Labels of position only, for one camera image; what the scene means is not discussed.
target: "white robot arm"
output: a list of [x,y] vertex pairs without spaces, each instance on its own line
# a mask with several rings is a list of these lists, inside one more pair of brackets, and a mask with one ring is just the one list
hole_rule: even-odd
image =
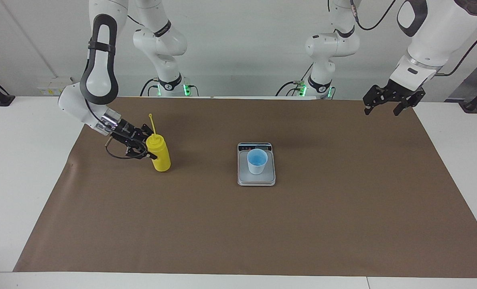
[[406,0],[398,12],[400,29],[412,38],[387,86],[374,85],[363,97],[365,114],[389,101],[398,115],[416,106],[431,80],[477,29],[477,0]]
[[305,82],[306,95],[326,95],[335,72],[335,64],[330,58],[354,55],[359,49],[350,0],[333,0],[330,11],[334,32],[317,34],[306,41],[306,52],[313,59],[312,72]]
[[[145,26],[135,33],[135,45],[152,60],[162,94],[185,95],[181,84],[183,77],[173,57],[183,55],[187,50],[185,37],[167,19],[161,0],[135,0],[135,4]],[[106,106],[119,92],[114,57],[117,36],[128,16],[128,0],[89,0],[89,16],[92,36],[88,43],[87,66],[81,81],[66,87],[58,104],[82,123],[124,143],[128,147],[125,159],[145,156],[154,159],[156,156],[148,153],[144,144],[152,130],[145,124],[135,128]]]

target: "digital scale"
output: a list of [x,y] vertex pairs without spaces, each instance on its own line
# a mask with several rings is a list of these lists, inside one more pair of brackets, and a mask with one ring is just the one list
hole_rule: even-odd
[[[259,175],[249,172],[247,154],[250,150],[261,149],[267,153],[268,160],[264,171]],[[243,187],[270,187],[276,183],[274,152],[269,142],[241,142],[237,147],[238,184]]]

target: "yellow squeeze bottle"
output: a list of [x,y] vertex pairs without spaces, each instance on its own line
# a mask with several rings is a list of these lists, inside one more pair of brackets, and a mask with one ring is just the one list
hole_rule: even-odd
[[147,150],[152,152],[158,158],[152,160],[152,165],[159,172],[165,172],[171,167],[171,158],[167,150],[165,139],[159,134],[156,134],[154,123],[152,122],[152,114],[149,115],[152,125],[153,134],[145,141]]

